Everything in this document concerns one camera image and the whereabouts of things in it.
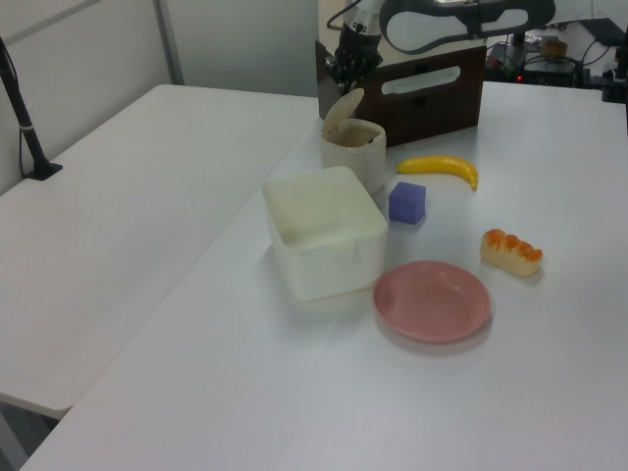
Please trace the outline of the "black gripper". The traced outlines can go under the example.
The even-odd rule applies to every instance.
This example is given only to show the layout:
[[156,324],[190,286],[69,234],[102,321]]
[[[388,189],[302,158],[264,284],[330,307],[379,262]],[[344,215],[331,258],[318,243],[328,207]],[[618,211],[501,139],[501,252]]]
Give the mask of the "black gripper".
[[[339,87],[349,91],[349,65],[364,65],[367,69],[377,68],[383,61],[378,50],[381,32],[373,34],[365,25],[349,26],[343,24],[340,30],[340,43],[336,50],[336,59],[340,64]],[[364,76],[364,67],[360,66],[353,74],[350,89],[357,88]]]

